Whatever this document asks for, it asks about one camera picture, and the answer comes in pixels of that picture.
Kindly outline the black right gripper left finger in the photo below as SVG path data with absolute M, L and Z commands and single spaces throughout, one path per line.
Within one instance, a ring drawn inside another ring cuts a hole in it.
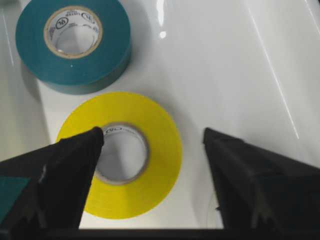
M 100 127 L 0 163 L 0 230 L 77 229 L 104 145 Z

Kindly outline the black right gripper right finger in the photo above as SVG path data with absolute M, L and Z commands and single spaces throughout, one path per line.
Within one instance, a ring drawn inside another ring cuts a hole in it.
M 209 127 L 203 144 L 225 230 L 319 239 L 318 167 Z

